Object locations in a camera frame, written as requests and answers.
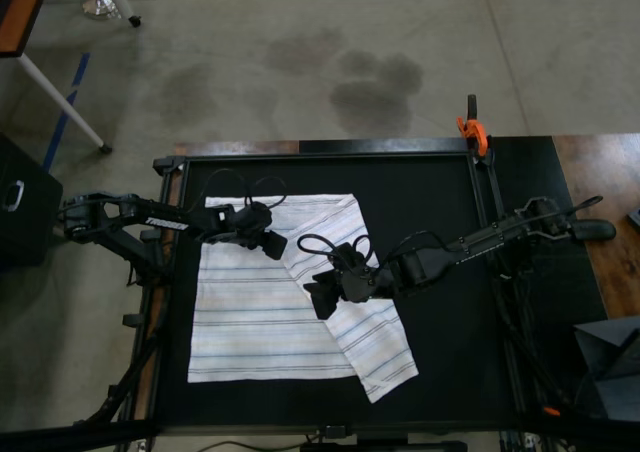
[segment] concrete floor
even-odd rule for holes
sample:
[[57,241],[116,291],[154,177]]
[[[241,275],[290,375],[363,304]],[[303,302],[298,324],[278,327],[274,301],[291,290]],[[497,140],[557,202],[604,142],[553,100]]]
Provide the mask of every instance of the concrete floor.
[[[638,0],[131,0],[136,30],[88,20],[82,1],[46,0],[27,48],[65,95],[91,54],[76,108],[114,153],[69,123],[51,171],[66,196],[155,198],[152,160],[178,142],[455,136],[468,93],[494,135],[638,131]],[[41,162],[60,112],[14,61],[0,77],[0,130]],[[63,244],[0,277],[2,430],[100,404],[130,358],[127,272]]]

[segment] orange clamp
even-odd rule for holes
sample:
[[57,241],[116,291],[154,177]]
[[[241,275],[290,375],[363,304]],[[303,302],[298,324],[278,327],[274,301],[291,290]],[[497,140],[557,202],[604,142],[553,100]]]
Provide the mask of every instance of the orange clamp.
[[487,140],[487,133],[484,131],[484,126],[478,122],[476,111],[476,96],[470,95],[468,97],[468,110],[467,110],[467,122],[458,117],[458,129],[465,139],[475,139],[478,144],[476,153],[479,157],[487,155],[489,149],[489,141]]

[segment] white towel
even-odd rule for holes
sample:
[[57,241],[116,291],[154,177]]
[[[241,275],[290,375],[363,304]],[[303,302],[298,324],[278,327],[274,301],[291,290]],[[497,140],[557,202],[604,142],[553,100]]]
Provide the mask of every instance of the white towel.
[[[244,199],[207,198],[206,206],[226,203],[241,208]],[[281,261],[232,244],[202,246],[188,381],[358,375],[375,402],[417,375],[392,301],[341,301],[329,320],[320,321],[302,288],[331,265],[324,256],[300,251],[298,237],[315,233],[338,245],[366,234],[357,200],[291,196],[272,212],[271,229],[289,239]],[[308,246],[328,250],[317,241]],[[368,246],[363,241],[358,248],[366,253]]]

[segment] towel fold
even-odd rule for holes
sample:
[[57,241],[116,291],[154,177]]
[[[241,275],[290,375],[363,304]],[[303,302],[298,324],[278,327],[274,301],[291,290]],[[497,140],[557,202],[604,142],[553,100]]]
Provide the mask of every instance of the towel fold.
[[[227,203],[241,208],[244,199],[207,198],[206,206]],[[188,381],[357,375],[375,402],[417,375],[392,301],[341,301],[329,320],[320,321],[302,288],[331,265],[300,251],[298,237],[315,233],[337,245],[366,234],[355,197],[291,196],[272,212],[271,229],[289,240],[281,261],[232,244],[202,246]],[[358,248],[366,252],[368,246],[362,241]],[[317,248],[328,250],[320,242]]]

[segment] black cabinet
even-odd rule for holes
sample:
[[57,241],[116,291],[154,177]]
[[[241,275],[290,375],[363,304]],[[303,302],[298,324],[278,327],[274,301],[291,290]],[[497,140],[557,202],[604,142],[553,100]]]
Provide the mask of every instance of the black cabinet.
[[0,135],[0,263],[42,262],[61,197],[62,185]]

